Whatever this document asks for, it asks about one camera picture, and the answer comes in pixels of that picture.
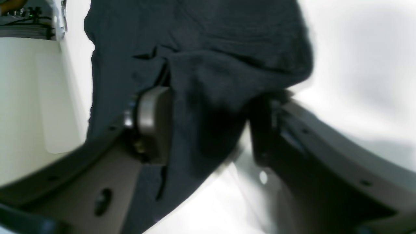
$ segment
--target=mounting hole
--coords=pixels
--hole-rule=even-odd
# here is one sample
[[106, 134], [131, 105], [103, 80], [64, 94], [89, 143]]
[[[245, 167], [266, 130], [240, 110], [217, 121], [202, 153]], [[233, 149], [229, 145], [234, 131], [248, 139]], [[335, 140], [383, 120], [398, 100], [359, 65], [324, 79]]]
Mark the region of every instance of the mounting hole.
[[267, 174], [266, 174], [266, 172], [264, 172], [264, 171], [261, 171], [260, 172], [260, 175], [259, 175], [259, 177], [260, 177], [260, 182], [262, 183], [262, 184], [266, 184], [267, 183]]
[[108, 207], [110, 206], [111, 199], [112, 199], [113, 193], [111, 192], [111, 189], [103, 189], [95, 199], [94, 204], [94, 214], [96, 216], [102, 216], [105, 211], [107, 211]]
[[50, 176], [50, 177], [48, 177], [48, 179], [47, 179], [49, 182], [54, 182], [54, 181], [57, 181], [57, 180], [59, 180], [59, 176]]
[[360, 181], [360, 183], [362, 184], [362, 185], [364, 185], [364, 186], [367, 186], [367, 187], [370, 187], [370, 186], [372, 186], [373, 184], [371, 183], [371, 182], [369, 182], [369, 181], [367, 181], [367, 180], [361, 180]]

